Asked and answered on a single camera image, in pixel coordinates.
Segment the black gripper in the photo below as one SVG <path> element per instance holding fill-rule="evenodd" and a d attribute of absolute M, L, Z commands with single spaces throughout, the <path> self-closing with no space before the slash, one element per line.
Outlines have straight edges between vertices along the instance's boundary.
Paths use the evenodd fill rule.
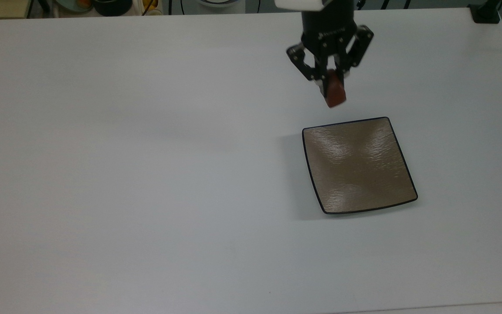
<path fill-rule="evenodd" d="M 291 63 L 305 79 L 315 83 L 327 98 L 329 56 L 337 55 L 337 77 L 341 82 L 350 69 L 360 65 L 374 33 L 354 21 L 353 0 L 320 0 L 319 10 L 303 10 L 301 43 L 287 48 Z M 305 62 L 305 50 L 313 55 L 313 66 Z"/>

